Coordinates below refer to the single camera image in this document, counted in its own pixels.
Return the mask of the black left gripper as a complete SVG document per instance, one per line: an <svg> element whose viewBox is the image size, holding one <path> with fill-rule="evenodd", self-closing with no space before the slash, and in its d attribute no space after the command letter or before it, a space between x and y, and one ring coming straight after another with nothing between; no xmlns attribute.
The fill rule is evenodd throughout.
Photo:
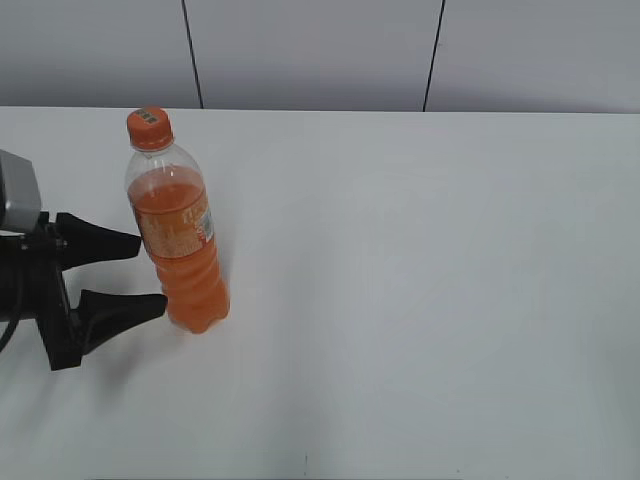
<svg viewBox="0 0 640 480"><path fill-rule="evenodd" d="M70 213L51 222L40 214L35 230L1 237L1 348L18 324L33 319L50 369L78 367L116 336L162 317L163 294L113 295L82 290L71 309L63 271L93 263L138 256L139 236L88 223Z"/></svg>

